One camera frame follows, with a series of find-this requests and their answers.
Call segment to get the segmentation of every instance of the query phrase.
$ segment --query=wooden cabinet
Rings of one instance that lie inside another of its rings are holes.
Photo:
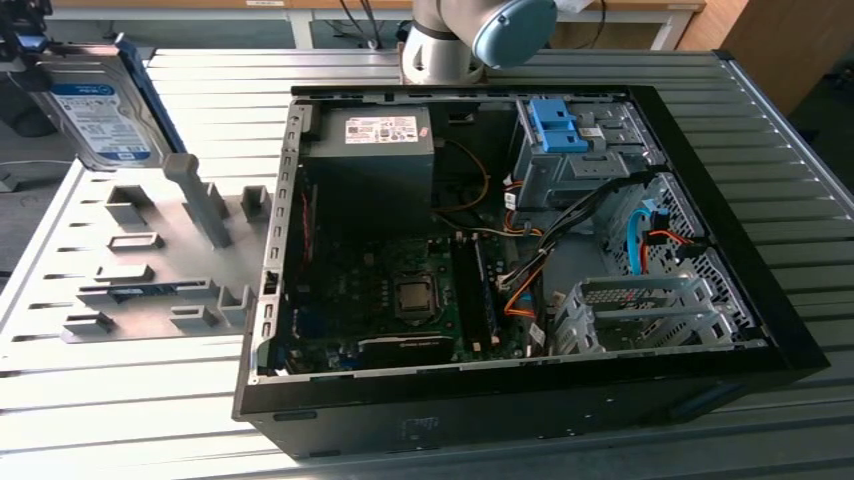
[[[853,0],[706,0],[680,50],[728,50],[790,113],[854,42]]]

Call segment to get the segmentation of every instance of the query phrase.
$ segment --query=motherboard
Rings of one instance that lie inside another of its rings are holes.
[[[521,358],[525,329],[499,328],[510,320],[499,319],[493,292],[506,269],[503,249],[489,234],[321,247],[282,346],[290,369],[318,373]]]

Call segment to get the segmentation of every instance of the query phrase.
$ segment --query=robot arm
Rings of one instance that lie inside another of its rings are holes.
[[[407,80],[474,83],[483,64],[521,65],[546,44],[557,20],[553,0],[415,0],[402,60]]]

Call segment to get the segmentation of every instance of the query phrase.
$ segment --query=desk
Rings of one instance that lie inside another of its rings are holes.
[[[275,178],[294,85],[395,84],[399,67],[390,51],[160,50],[148,71],[226,191]],[[854,204],[741,69],[710,53],[554,50],[491,81],[658,88],[832,367],[684,425],[298,464],[230,418],[241,336],[68,345],[62,308],[31,308],[76,302],[88,281],[44,275],[91,267],[58,247],[90,238],[92,189],[163,178],[78,163],[0,296],[3,478],[852,478]]]
[[[54,20],[287,20],[298,49],[314,48],[311,22],[347,20],[338,0],[56,0]],[[367,16],[359,2],[347,0],[358,20]],[[378,20],[413,18],[411,0],[373,0]],[[692,15],[704,10],[705,0],[607,0],[607,21],[661,24],[651,50],[673,50]],[[559,22],[598,23],[601,3],[577,15],[561,13]]]

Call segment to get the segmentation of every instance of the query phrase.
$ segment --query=blue drive bay bracket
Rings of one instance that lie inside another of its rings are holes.
[[[559,99],[534,99],[530,101],[531,123],[543,138],[546,153],[585,153],[587,141],[581,139],[575,130],[575,116]]]

